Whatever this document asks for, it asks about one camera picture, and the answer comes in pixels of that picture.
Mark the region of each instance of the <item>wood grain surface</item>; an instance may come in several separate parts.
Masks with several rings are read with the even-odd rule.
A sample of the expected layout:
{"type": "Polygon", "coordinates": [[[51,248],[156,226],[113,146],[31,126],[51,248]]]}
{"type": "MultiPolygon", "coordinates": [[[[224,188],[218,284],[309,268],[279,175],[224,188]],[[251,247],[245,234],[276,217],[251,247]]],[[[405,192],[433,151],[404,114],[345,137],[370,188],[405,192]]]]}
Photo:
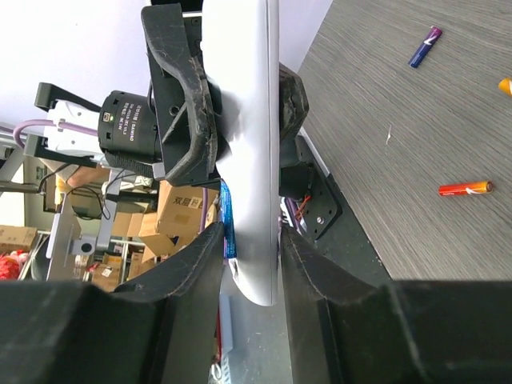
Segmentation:
{"type": "Polygon", "coordinates": [[[299,73],[305,128],[393,278],[512,278],[512,2],[334,0],[299,73]],[[438,196],[479,180],[495,192],[438,196]]]}

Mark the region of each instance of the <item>metal bracket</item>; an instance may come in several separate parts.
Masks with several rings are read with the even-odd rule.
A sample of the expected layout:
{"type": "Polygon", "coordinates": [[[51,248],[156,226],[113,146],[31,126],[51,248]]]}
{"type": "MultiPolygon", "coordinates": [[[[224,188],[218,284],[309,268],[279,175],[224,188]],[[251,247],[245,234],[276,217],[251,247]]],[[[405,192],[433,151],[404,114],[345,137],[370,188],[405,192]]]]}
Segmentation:
{"type": "Polygon", "coordinates": [[[342,204],[336,199],[334,186],[330,185],[332,181],[325,178],[306,140],[297,136],[295,142],[301,161],[312,164],[316,173],[310,190],[310,200],[305,205],[302,216],[307,226],[306,236],[316,241],[342,214],[342,204]]]}

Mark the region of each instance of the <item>red and orange battery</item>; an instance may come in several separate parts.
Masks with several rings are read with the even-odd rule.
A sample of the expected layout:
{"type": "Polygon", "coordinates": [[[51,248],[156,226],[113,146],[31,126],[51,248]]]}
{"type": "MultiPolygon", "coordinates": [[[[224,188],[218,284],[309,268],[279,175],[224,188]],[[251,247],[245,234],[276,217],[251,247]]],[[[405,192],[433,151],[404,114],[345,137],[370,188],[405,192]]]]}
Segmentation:
{"type": "Polygon", "coordinates": [[[492,192],[493,189],[494,185],[492,182],[464,182],[463,184],[440,186],[439,194],[441,196],[460,196],[464,194],[488,194],[492,192]]]}

